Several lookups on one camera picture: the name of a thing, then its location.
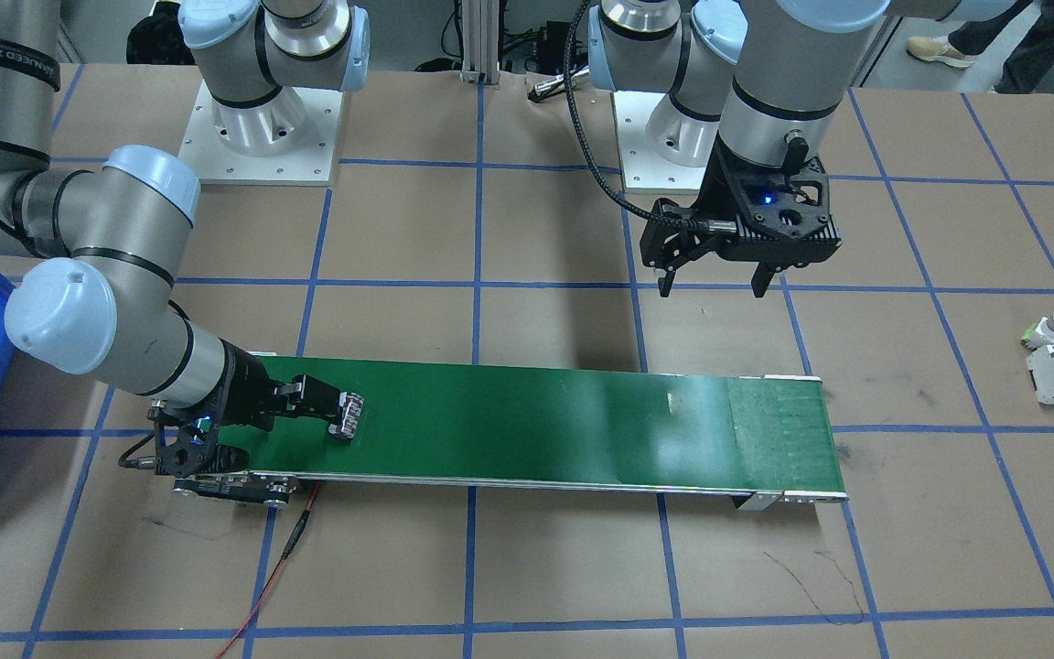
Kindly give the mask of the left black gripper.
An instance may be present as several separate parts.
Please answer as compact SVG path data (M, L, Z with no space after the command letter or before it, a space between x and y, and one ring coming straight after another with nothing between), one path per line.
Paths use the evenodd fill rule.
M752 276L754 297L764 297L780 268L828 260L844 237L829 209L829 179L823 163L809 155L800 134L786 134L781 163L752 164L720 138L697 197L697 209L656 199L640 238L641 260L653 268L658 293L668 297L678 268L715 251L726 260L758 261ZM730 233L707 234L708 220L731 222Z

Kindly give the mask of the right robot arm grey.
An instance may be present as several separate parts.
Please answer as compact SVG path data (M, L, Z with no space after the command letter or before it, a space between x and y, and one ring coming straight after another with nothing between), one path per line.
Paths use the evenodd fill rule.
M186 479L250 466L227 425L313 416L352 439L363 401L318 379L289 383L189 319L171 299L199 179L151 146L117 147L100 171L51 167L58 3L0 1L0 254L35 257L5 304L14 346L70 374L155 401L154 456L122 467Z

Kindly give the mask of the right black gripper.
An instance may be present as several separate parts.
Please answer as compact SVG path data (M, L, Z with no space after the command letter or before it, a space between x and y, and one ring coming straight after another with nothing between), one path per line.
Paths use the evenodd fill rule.
M152 412L154 431L125 451L123 468L154 469L173 477L226 474L246 469L250 454L219 443L223 426L250 425L268 431L275 416L318 418L328 426L333 422L341 389L309 374L294 376L290 383L276 381L256 356L227 341L222 346L225 366L216 387L191 407ZM152 438L162 437L167 427L178 429L175 442L159 445L155 456L131 458Z

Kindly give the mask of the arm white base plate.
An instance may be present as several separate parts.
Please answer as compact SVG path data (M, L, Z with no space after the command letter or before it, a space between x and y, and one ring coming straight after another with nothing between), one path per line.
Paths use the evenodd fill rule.
M697 193L718 124L679 113L664 93L614 92L612 104L626 191Z
M284 88L258 108L231 108L204 83L178 158L204 185L310 185L333 176L341 92Z

